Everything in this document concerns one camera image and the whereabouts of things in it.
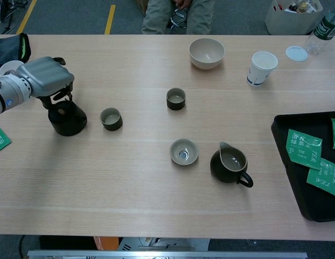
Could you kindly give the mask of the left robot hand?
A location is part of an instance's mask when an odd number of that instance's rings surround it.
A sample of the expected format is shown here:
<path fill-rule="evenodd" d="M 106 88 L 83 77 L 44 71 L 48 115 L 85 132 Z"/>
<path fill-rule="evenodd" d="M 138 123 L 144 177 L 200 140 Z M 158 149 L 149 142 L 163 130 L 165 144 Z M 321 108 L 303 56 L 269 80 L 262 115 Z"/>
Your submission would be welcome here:
<path fill-rule="evenodd" d="M 61 100 L 72 102 L 74 75 L 61 57 L 42 57 L 19 66 L 16 74 L 31 86 L 31 96 L 39 99 L 47 110 L 54 110 Z"/>

